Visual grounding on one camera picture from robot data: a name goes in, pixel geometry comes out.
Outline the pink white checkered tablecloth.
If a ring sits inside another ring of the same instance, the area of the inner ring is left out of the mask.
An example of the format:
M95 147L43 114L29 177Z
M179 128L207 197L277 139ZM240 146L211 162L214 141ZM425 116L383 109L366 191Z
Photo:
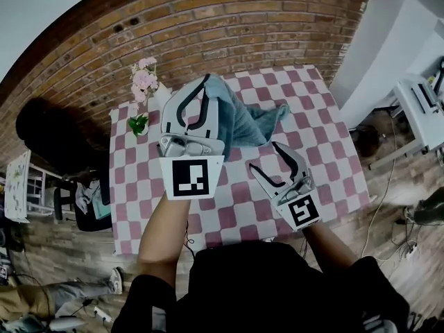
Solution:
M305 158L322 220L334 220L368 204L357 151L315 66L242 71L228 74L225 81L247 105L263 110L283 103L289 106L291 112L277 125L273 140ZM135 110L128 103L110 113L110 200L118 255L137 253L144 228L164 191L156 149L160 136L157 102L150 100L146 111L148 132L142 136L130 130L128 119ZM271 207L249 164L260 167L274 181L289 178L288 166L271 145L233 148L214 197L191 203L188 234L194 250L291 232Z

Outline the person's right forearm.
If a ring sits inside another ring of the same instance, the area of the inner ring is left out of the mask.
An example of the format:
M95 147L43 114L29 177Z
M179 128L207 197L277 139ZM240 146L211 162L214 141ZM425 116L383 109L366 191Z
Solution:
M302 233L324 273L339 273L358 260L356 254L323 222L303 228Z

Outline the blue towel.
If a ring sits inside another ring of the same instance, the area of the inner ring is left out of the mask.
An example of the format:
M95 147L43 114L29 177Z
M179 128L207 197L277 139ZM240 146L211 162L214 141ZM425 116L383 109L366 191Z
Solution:
M225 144L224 161L230 157L231 148L259 147L270 142L278 122L289 115L287 104L263 110L245 105L230 86L218 75L208 74L204 83L205 93L216 100L219 108L217 139Z

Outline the person's black shirt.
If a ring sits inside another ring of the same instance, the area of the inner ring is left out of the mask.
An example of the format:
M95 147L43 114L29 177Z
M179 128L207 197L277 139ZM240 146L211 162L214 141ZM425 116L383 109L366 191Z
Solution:
M198 252L182 298L136 277L111 333L407 333L409 310L373 258L321 273L290 245L254 241Z

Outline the white crumpled cloth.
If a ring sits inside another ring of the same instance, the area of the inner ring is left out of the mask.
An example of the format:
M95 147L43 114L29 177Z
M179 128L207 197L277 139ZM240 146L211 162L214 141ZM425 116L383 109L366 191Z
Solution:
M83 214L87 213L87 206L92 202L93 195L99 188L100 182L98 180L91 181L88 187L80 182L77 183L75 201L76 206Z

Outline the white metal rack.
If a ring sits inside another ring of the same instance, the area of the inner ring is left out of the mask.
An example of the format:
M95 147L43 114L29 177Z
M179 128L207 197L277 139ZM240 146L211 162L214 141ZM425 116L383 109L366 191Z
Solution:
M29 163L26 179L26 212L29 216L52 216L61 221L63 214L74 214L70 209L63 209L63 205L56 205L56 196L48 197L49 187L54 189L60 181L67 181L62 176Z

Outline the small potted green plant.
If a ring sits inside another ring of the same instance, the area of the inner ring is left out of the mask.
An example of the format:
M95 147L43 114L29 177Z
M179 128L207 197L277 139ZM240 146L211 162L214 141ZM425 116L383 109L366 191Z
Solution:
M140 114L136 117L129 118L128 125L134 136L139 137L148 132L148 120L149 117L147 114Z

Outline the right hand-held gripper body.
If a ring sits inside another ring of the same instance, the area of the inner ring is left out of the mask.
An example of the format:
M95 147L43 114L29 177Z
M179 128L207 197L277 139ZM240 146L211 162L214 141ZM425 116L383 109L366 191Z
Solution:
M271 199L277 213L297 232L321 219L318 193L311 176L305 176Z

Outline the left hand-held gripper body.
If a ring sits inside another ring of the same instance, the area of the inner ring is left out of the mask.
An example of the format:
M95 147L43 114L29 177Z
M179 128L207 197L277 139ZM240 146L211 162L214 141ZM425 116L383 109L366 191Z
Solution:
M162 133L158 151L169 200L212 198L224 161L219 139Z

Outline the white side table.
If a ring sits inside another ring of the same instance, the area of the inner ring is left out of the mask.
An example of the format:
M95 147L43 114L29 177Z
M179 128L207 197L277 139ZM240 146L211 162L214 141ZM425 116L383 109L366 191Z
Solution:
M427 79L414 74L402 78L393 89L399 109L405 114L414 139L369 165L379 168L403 155L427 153L444 146L444 108Z

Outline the black bag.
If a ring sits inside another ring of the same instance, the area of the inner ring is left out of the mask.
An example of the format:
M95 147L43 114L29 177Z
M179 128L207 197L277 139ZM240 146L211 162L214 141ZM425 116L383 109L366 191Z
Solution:
M379 132L374 126L360 126L357 129L356 145L362 157L371 157L380 147Z

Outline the white printed board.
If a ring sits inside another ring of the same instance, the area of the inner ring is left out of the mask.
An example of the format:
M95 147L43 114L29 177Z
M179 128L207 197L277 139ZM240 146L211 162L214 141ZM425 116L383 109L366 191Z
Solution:
M28 169L31 152L26 151L10 162L6 169L5 217L17 223L27 219Z

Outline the person's left forearm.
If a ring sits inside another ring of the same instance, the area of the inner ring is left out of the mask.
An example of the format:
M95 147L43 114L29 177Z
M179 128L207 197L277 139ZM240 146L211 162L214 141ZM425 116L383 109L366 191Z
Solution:
M152 275L176 285L176 270L190 209L190 200L161 197L142 235L137 265L142 275Z

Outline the teal book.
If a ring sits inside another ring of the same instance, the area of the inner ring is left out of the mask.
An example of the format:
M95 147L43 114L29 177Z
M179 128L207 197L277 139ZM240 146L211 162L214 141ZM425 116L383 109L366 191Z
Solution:
M110 205L105 205L101 197L101 188L98 187L92 195L91 204L94 209L94 216L97 220L104 219L111 215Z

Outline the pink flower bouquet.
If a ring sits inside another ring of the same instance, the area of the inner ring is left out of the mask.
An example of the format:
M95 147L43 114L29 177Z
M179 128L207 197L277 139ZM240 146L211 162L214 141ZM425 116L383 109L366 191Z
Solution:
M131 92L138 103L145 103L159 88L157 59L142 58L131 66Z

